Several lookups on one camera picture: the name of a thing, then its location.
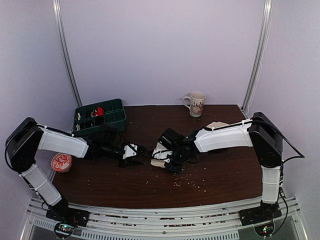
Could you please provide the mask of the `white patterned ceramic mug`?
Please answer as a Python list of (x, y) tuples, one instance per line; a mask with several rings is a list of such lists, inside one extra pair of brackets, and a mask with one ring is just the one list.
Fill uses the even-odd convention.
[(198, 118), (202, 115), (205, 105), (206, 95), (200, 91), (193, 91), (189, 96), (182, 98), (182, 104), (189, 109), (189, 114)]

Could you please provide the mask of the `cream underwear navy trim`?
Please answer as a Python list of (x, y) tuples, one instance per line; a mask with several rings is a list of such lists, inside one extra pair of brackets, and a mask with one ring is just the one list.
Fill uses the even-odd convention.
[(210, 124), (208, 124), (206, 127), (210, 128), (210, 129), (216, 129), (216, 128), (221, 128), (221, 127), (225, 127), (228, 126), (228, 123), (225, 122), (221, 122), (221, 121), (214, 121)]

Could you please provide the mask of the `cream boxer underwear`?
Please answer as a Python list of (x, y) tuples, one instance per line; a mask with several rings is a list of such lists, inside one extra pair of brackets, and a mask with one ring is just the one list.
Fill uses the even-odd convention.
[[(162, 148), (162, 149), (167, 149), (165, 148), (160, 142), (158, 142), (155, 146), (155, 148)], [(156, 160), (156, 159), (152, 159), (151, 157), (151, 161), (150, 164), (154, 167), (159, 167), (159, 168), (165, 168), (165, 163), (167, 163), (168, 161), (163, 161), (163, 160)]]

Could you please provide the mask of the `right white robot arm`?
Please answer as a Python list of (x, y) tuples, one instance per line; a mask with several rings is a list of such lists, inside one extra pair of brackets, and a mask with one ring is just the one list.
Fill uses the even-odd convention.
[(191, 131), (187, 136), (167, 128), (159, 137), (152, 158), (163, 162), (164, 168), (180, 173), (182, 165), (201, 153), (237, 147), (253, 148), (262, 169), (262, 197), (256, 210), (259, 220), (268, 220), (278, 209), (283, 181), (283, 143), (305, 156), (264, 115), (256, 112), (251, 118), (233, 124), (212, 122)]

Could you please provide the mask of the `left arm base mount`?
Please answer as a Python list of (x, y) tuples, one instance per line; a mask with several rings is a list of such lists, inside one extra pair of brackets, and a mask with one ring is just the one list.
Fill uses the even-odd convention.
[(90, 213), (86, 210), (69, 208), (66, 213), (55, 214), (48, 210), (46, 217), (51, 220), (67, 223), (72, 226), (86, 227)]

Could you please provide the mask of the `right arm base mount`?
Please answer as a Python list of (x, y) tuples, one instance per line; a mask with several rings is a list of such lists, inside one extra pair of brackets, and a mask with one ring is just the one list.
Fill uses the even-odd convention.
[(240, 210), (238, 214), (242, 226), (271, 221), (274, 218), (282, 216), (282, 212), (279, 208), (263, 208), (262, 206)]

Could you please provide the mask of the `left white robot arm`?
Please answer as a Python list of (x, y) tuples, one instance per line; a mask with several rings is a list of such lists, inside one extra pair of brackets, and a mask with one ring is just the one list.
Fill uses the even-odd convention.
[(89, 135), (75, 136), (59, 129), (40, 125), (27, 117), (7, 138), (4, 159), (8, 167), (18, 173), (42, 198), (61, 222), (72, 218), (68, 201), (37, 166), (39, 151), (67, 154), (80, 159), (97, 160), (102, 157), (117, 160), (120, 167), (140, 165), (138, 158), (149, 158), (151, 152), (142, 145), (130, 143), (113, 125), (102, 123)]

